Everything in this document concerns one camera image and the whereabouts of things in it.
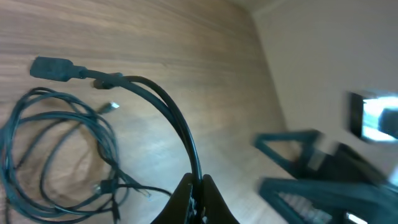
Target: black cable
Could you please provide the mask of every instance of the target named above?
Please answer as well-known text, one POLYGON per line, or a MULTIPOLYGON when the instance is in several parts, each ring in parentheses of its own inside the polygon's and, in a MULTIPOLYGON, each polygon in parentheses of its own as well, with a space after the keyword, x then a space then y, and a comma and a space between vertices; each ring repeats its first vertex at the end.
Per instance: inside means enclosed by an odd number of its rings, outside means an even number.
POLYGON ((28 93, 26 93, 15 105, 9 120, 7 123, 0 129, 0 163, 1 163, 1 172, 0 172, 0 180, 3 183, 4 189, 6 190, 7 202, 6 202, 6 223, 10 223, 9 220, 9 206, 11 206, 14 210, 22 214, 23 216, 30 218, 31 220, 37 223, 65 223, 72 224, 78 223, 92 215, 96 215, 104 212, 112 212, 114 214, 114 221, 117 221, 118 215, 118 207, 125 202, 128 196, 128 188, 133 188, 136 191, 140 190, 154 190, 158 192, 162 192, 167 195, 171 195, 170 192, 158 189, 156 187, 148 187, 143 186, 136 182, 132 177, 125 174, 119 168, 119 153, 118 153, 118 144, 116 141, 115 133, 110 126, 110 124, 103 119, 100 114, 107 113, 111 111, 112 105, 107 105, 101 108, 99 111, 95 111, 90 108, 87 104, 80 101, 78 98, 66 94, 59 93, 53 91, 48 88, 34 88, 28 93), (68 111, 51 111, 45 113, 39 113, 33 116, 28 116, 26 118, 21 118, 24 110, 29 106, 37 103, 41 100, 47 98, 58 98, 66 102, 74 112, 68 111), (79 110, 76 106, 79 105, 83 108, 83 110, 79 110), (12 148, 13 141, 15 137, 15 133, 17 128, 22 126, 25 123, 30 121, 40 121, 45 119, 54 120, 53 123, 44 128, 38 135, 36 135, 35 139, 31 142, 30 146, 22 155, 22 158, 17 164, 14 164, 15 159, 12 156, 12 148), (35 202, 32 198, 30 198, 22 189, 17 179, 16 172, 20 167, 23 166, 26 160, 29 159, 30 154, 35 148, 35 145, 41 140, 41 138, 50 131, 53 127, 60 123, 64 123, 67 121, 77 121, 74 127, 72 127, 69 131, 67 131, 58 142, 58 144, 53 148, 47 160, 45 161, 44 168, 40 175, 40 194, 42 198, 48 205, 42 205, 35 202), (57 155, 57 152, 60 150, 60 146, 68 139, 69 136, 72 135, 81 125, 85 125, 89 132, 93 135, 93 137, 97 141, 97 151, 99 156, 111 166, 111 171, 109 172, 108 180, 103 180, 103 182, 111 181, 115 183, 115 187, 110 188, 109 192, 101 191, 100 194, 94 194, 90 198, 84 200, 78 205, 72 207, 63 207, 58 205, 55 201, 53 201, 47 194, 44 188, 45 178, 47 176, 47 172, 51 168, 52 162, 57 155), (126 193, 124 197, 117 202, 115 200, 115 195, 117 193, 118 188, 126 187, 126 193), (104 194, 111 194, 111 197, 104 203, 102 206, 98 207, 96 210, 81 210, 81 208, 91 204, 95 200, 102 197, 104 194), (48 220, 53 218, 58 218, 63 215, 73 214, 79 215, 81 217, 67 220, 67 221, 52 221, 48 220))
POLYGON ((181 111, 171 99, 171 97, 160 86, 144 77, 118 77, 93 70, 82 70, 80 72, 80 75, 83 78, 94 78, 96 80, 101 80, 108 85, 111 84, 112 86, 123 87, 143 97, 143 99, 154 105, 168 119, 168 121, 172 124, 172 126, 180 136, 181 140, 183 141, 190 159, 192 174, 195 178, 193 180, 194 192, 200 191, 202 173, 192 134, 181 111), (164 100, 164 102, 159 100, 151 92, 134 84, 133 82, 141 83, 148 86, 149 88, 154 90, 164 100))

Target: white wall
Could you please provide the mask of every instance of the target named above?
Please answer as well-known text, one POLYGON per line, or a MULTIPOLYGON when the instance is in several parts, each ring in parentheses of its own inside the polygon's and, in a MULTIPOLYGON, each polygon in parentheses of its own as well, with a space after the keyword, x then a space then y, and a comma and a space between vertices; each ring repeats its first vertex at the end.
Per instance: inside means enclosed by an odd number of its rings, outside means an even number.
POLYGON ((398 91, 398 1, 272 1, 253 18, 287 126, 318 129, 322 149, 341 141, 391 173, 398 147, 354 138, 343 106, 346 91, 398 91))

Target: wooden floor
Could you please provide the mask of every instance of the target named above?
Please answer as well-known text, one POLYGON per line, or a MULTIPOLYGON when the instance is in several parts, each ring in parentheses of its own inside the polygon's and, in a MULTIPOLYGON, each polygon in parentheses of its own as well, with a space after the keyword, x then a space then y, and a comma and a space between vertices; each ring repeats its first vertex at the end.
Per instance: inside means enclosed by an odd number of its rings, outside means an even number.
MULTIPOLYGON (((284 130, 284 122, 256 30, 243 10, 222 0, 0 0, 1 122, 21 95, 37 86, 74 94, 94 108, 113 100, 121 107, 105 118, 116 130, 123 170, 142 184, 173 191, 190 165, 167 120, 126 90, 95 90, 90 80, 34 79, 28 67, 37 55, 157 82, 180 107, 203 173, 214 178, 234 216, 241 223, 283 223, 256 194, 261 177, 286 174, 251 141, 256 133, 284 130)), ((28 113, 65 108, 48 100, 28 113)), ((15 160, 44 125, 18 130, 15 160)), ((68 127, 52 131, 19 172, 32 198, 40 200, 42 163, 68 127)), ((65 205, 87 197, 104 177, 107 167, 93 144, 82 129, 52 166, 46 189, 65 205)), ((4 192, 0 197, 3 202, 4 192)), ((148 201, 133 192, 121 208, 122 223, 150 223, 167 199, 154 193, 148 201)), ((12 219, 30 223, 15 212, 12 219)), ((85 223, 111 223, 111 214, 85 223)))

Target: screen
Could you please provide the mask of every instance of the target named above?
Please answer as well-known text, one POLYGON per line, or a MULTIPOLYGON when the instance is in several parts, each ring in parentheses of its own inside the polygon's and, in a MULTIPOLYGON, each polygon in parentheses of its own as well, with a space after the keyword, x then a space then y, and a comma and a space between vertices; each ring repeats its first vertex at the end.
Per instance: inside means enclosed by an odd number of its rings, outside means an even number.
POLYGON ((362 138, 398 140, 398 97, 363 99, 362 138))

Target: cable connector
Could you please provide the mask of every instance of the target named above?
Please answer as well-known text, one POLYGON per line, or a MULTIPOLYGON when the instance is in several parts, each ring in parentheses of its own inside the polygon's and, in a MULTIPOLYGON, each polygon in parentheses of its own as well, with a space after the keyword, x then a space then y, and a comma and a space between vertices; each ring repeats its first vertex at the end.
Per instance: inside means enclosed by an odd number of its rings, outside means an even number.
POLYGON ((149 191, 147 191, 146 189, 139 189, 137 190, 138 192, 140 192, 143 196, 145 196, 146 198, 150 198, 152 195, 149 193, 149 191))
POLYGON ((112 216, 113 216, 113 223, 118 224, 120 222, 120 211, 119 211, 119 205, 115 201, 114 197, 112 198, 112 216))
MULTIPOLYGON (((110 75, 115 76, 115 77, 123 77, 123 74, 120 72, 110 73, 110 75)), ((104 82, 102 80, 98 80, 98 79, 94 80, 91 83, 91 86, 93 88, 96 88, 97 90, 110 90, 115 87, 114 85, 112 85, 110 83, 106 83, 106 82, 104 82)))
POLYGON ((85 78, 80 72, 87 68, 75 66, 62 58, 37 57, 30 67, 30 75, 36 78, 67 82, 71 78, 85 78))
POLYGON ((97 189, 99 194, 113 194, 118 188, 118 181, 116 179, 101 180, 99 188, 97 189))
POLYGON ((105 105, 103 105, 103 106, 97 111, 97 113, 98 113, 98 114, 110 113, 110 112, 112 112, 112 111, 118 109, 119 107, 120 107, 120 106, 119 106, 117 103, 111 101, 111 102, 106 103, 105 105))

